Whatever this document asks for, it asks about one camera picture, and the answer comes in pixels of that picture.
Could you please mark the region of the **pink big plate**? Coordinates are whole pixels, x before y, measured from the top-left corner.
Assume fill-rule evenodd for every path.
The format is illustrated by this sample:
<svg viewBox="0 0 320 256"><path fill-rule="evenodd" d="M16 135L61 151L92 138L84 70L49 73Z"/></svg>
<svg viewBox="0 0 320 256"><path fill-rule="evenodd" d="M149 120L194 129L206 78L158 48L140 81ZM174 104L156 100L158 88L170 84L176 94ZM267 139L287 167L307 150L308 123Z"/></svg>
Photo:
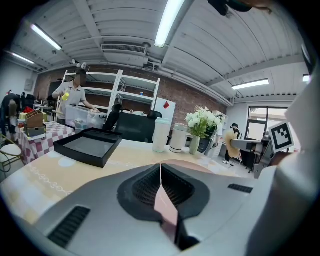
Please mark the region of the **pink big plate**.
<svg viewBox="0 0 320 256"><path fill-rule="evenodd" d="M171 242L175 243L177 236L179 212L177 208L174 206L172 200L169 198L169 195L165 191L165 188L163 186L162 165L176 165L181 168L194 170L200 173L206 173L209 175L213 175L214 173L199 164L189 162L186 160L167 159L160 161L159 164L160 187L155 196L154 210L162 216L163 222L161 224L161 228L163 232L166 233Z"/></svg>

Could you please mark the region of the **ceiling light strip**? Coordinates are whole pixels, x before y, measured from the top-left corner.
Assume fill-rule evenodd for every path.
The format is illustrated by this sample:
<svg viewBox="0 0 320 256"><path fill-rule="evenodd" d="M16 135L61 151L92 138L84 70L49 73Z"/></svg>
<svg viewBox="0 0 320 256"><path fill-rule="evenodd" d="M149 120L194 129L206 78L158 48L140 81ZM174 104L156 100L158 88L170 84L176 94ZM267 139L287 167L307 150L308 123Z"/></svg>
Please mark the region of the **ceiling light strip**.
<svg viewBox="0 0 320 256"><path fill-rule="evenodd" d="M266 79L260 79L260 80L256 80L256 81L251 81L251 82L246 82L246 83L234 85L234 86L232 86L232 89L237 91L237 90L242 90L242 89L246 89L246 88L265 86L265 85L269 85L269 84L270 84L270 82L266 78Z"/></svg>
<svg viewBox="0 0 320 256"><path fill-rule="evenodd" d="M155 47L163 48L165 46L171 28L184 2L185 0L167 0L154 41Z"/></svg>
<svg viewBox="0 0 320 256"><path fill-rule="evenodd" d="M34 31L38 36L40 36L43 40L49 43L54 49L61 51L62 47L54 41L50 36L48 36L42 29L40 29L37 25L31 24L30 28Z"/></svg>
<svg viewBox="0 0 320 256"><path fill-rule="evenodd" d="M35 64L32 60L27 59L27 58L25 58L25 57L23 57L23 56L21 56L21 55L19 55L19 54L16 54L16 53L14 53L14 52L9 52L9 51L8 51L7 53L10 54L11 56L15 57L15 58L18 58L18 59L20 59L20 60L22 60L22 61L24 61L24 62L27 62L27 63L29 63L29 64L32 64L32 65Z"/></svg>

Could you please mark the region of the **black framed window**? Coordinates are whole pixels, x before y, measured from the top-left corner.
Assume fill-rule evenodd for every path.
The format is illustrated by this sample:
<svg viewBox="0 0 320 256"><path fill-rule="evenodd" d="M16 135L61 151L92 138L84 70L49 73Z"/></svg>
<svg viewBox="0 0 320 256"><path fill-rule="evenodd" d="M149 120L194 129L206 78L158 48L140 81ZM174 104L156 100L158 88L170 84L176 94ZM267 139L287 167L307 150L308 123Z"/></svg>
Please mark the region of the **black framed window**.
<svg viewBox="0 0 320 256"><path fill-rule="evenodd" d="M286 120L285 107L249 107L245 131L246 140L261 140L269 128Z"/></svg>

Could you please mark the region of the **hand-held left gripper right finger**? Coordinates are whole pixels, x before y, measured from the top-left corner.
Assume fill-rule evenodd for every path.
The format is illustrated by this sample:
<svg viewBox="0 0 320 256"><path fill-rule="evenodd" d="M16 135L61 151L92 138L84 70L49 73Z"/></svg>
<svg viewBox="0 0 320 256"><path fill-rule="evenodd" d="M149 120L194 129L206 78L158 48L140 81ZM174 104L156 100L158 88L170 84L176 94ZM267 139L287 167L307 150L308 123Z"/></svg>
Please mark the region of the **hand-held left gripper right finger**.
<svg viewBox="0 0 320 256"><path fill-rule="evenodd" d="M190 248L222 227L253 191L253 179L162 165L162 185L178 210L175 245Z"/></svg>

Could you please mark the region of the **pale green vase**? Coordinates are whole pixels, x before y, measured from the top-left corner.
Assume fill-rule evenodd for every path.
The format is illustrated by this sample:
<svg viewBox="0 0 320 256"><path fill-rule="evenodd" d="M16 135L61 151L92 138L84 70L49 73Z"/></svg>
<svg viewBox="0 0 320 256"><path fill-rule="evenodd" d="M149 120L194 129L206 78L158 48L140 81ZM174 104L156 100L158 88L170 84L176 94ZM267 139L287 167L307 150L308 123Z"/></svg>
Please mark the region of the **pale green vase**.
<svg viewBox="0 0 320 256"><path fill-rule="evenodd" d="M200 145L200 137L199 136L194 136L190 142L189 146L189 153L192 155L195 155L196 152L198 151L199 145Z"/></svg>

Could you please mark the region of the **white shelving rack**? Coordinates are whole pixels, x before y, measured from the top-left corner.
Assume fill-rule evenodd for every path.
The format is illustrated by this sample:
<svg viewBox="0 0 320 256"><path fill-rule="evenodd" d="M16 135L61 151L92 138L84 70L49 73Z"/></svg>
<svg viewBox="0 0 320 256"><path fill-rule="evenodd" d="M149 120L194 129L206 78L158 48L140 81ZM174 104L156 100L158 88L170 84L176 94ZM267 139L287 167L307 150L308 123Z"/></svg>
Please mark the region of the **white shelving rack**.
<svg viewBox="0 0 320 256"><path fill-rule="evenodd" d="M125 113L146 117L155 109L160 82L159 77L146 79L119 69L116 73L88 72L81 86L87 102L103 113L120 104Z"/></svg>

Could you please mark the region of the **cup with grey lid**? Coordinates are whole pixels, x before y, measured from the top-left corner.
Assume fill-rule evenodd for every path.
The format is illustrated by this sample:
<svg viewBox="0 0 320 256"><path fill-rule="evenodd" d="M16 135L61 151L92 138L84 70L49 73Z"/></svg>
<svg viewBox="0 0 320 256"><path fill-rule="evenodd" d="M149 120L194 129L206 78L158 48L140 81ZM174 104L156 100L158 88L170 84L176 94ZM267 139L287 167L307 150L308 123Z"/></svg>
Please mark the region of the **cup with grey lid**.
<svg viewBox="0 0 320 256"><path fill-rule="evenodd" d="M176 123L173 128L169 150L173 153L180 153L187 141L188 126Z"/></svg>

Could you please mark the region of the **ceiling air conditioner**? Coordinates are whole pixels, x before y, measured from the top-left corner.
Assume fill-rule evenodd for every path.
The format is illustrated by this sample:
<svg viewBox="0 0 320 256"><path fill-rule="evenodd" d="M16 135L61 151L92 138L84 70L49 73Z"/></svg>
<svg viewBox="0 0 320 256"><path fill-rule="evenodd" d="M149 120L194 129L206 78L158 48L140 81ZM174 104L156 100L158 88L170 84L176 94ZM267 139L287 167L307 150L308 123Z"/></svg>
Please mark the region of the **ceiling air conditioner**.
<svg viewBox="0 0 320 256"><path fill-rule="evenodd" d="M149 62L147 49L143 46L123 43L105 43L100 47L109 63L143 68Z"/></svg>

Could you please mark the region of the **cardboard box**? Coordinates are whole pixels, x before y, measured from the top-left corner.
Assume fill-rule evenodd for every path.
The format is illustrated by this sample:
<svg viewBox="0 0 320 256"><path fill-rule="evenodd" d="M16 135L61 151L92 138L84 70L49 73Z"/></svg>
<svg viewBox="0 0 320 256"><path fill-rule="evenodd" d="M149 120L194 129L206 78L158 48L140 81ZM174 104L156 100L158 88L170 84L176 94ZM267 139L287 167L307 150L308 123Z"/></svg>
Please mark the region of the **cardboard box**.
<svg viewBox="0 0 320 256"><path fill-rule="evenodd" d="M27 128L38 128L43 125L43 112L40 110L33 110L26 114L25 125Z"/></svg>

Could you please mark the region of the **pink checked tablecloth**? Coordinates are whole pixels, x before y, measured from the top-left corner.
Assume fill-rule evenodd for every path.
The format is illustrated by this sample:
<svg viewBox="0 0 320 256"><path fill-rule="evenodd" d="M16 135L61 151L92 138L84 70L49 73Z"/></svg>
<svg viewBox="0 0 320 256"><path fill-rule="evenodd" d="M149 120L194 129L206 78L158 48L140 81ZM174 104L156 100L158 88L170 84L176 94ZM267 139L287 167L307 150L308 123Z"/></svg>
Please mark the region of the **pink checked tablecloth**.
<svg viewBox="0 0 320 256"><path fill-rule="evenodd" d="M45 122L46 133L28 137L23 128L16 128L18 145L22 150L25 165L54 150L54 142L75 135L75 130L57 122Z"/></svg>

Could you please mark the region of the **black mesh office chair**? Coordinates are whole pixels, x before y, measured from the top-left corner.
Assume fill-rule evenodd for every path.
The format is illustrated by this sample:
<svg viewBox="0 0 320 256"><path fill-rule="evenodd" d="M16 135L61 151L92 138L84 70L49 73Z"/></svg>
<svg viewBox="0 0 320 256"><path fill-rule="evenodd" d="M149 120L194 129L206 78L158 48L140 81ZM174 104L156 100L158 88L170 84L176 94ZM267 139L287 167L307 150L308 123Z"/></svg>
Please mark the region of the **black mesh office chair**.
<svg viewBox="0 0 320 256"><path fill-rule="evenodd" d="M120 113L114 131L120 133L123 140L152 144L155 124L154 119Z"/></svg>

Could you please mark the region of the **white refrigerator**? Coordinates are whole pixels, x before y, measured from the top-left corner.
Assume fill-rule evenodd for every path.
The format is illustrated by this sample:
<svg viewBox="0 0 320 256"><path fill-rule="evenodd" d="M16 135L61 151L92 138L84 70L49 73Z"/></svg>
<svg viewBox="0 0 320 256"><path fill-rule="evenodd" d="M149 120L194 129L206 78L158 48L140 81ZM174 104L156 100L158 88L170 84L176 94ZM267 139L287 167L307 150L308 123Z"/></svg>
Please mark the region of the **white refrigerator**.
<svg viewBox="0 0 320 256"><path fill-rule="evenodd" d="M162 117L169 120L172 125L173 117L175 113L176 103L163 98L156 98L154 111L162 114Z"/></svg>

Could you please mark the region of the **black tray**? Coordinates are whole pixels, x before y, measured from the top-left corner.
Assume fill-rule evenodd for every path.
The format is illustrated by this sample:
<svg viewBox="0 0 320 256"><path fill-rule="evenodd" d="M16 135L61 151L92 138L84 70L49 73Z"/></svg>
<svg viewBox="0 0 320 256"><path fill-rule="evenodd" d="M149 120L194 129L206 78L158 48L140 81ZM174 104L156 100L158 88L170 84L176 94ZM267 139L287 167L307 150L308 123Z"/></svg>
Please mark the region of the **black tray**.
<svg viewBox="0 0 320 256"><path fill-rule="evenodd" d="M54 151L75 161L104 168L122 141L118 132L88 128L53 143Z"/></svg>

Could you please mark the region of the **clear plastic storage box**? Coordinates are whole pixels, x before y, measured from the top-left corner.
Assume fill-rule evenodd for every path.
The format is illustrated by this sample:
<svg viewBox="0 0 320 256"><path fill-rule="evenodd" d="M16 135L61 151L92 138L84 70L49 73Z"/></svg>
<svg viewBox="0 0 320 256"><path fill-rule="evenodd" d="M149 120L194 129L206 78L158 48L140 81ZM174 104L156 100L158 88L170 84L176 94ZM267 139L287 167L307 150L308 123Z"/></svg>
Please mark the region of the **clear plastic storage box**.
<svg viewBox="0 0 320 256"><path fill-rule="evenodd" d="M67 105L65 109L65 124L80 132L89 128L102 129L107 114L81 106Z"/></svg>

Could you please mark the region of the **person's right forearm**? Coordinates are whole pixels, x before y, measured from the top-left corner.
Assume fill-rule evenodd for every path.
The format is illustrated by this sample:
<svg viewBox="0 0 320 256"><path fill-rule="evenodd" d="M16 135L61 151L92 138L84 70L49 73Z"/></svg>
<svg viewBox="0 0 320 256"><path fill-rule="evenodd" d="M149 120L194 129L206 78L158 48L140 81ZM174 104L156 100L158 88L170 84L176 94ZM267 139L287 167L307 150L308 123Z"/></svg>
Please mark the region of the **person's right forearm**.
<svg viewBox="0 0 320 256"><path fill-rule="evenodd" d="M271 161L269 163L269 167L270 166L278 166L283 159L290 156L291 154L292 154L291 152L283 152L283 151L277 152L274 155L274 157L271 159Z"/></svg>

